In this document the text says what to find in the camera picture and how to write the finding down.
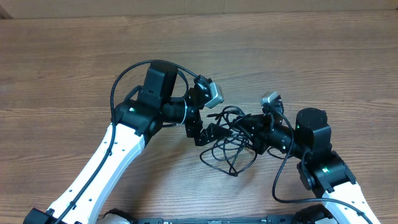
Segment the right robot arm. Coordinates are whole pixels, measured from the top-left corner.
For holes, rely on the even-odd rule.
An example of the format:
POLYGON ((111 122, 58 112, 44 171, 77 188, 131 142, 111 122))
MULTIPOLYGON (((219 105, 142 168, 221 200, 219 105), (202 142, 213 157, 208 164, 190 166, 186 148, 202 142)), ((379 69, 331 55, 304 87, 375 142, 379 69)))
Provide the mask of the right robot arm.
POLYGON ((233 123, 250 137, 253 149, 262 153, 274 148, 299 159, 300 180, 313 198, 274 199, 280 203, 309 203, 295 213, 292 223, 379 223, 368 205, 356 177, 332 150, 327 115, 316 108, 298 112, 291 124, 280 108, 265 106, 262 115, 238 116, 233 123))

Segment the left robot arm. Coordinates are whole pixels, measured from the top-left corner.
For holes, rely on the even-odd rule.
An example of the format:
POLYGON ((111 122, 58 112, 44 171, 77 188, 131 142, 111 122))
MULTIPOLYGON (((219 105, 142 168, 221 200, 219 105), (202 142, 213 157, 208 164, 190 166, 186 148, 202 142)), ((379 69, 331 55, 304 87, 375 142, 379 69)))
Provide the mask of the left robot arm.
POLYGON ((210 78, 176 63, 147 60, 125 69, 117 81, 144 64, 149 68, 143 85, 134 87, 123 102, 115 105, 116 89, 111 89, 111 124, 78 177, 46 211, 33 208, 24 223, 95 223, 124 171, 162 128, 185 125, 197 146, 230 134, 215 124, 202 126, 200 110, 224 101, 220 86, 210 78))

